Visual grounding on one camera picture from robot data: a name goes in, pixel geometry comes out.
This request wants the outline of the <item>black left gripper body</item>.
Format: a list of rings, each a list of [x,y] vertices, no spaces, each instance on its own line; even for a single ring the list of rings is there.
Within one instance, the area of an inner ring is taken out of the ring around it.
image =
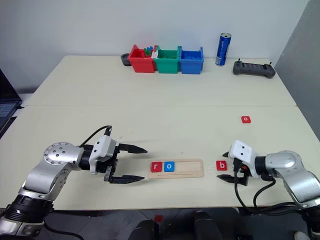
[[[95,144],[95,172],[104,174],[104,181],[110,182],[116,171],[119,153],[116,141],[97,141]]]

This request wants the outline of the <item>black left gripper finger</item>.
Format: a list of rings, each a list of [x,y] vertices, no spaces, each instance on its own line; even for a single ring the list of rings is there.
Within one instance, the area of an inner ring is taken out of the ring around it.
[[[136,145],[124,144],[124,143],[120,143],[118,145],[118,150],[125,151],[131,154],[146,154],[148,152],[144,148],[138,147]]]
[[[144,180],[142,176],[136,175],[123,175],[123,176],[112,176],[109,180],[110,184],[130,184]]]

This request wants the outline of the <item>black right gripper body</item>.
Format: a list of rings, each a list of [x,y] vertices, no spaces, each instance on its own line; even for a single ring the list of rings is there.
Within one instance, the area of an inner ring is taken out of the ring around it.
[[[251,176],[249,167],[239,159],[233,160],[234,185],[247,186],[249,177]]]

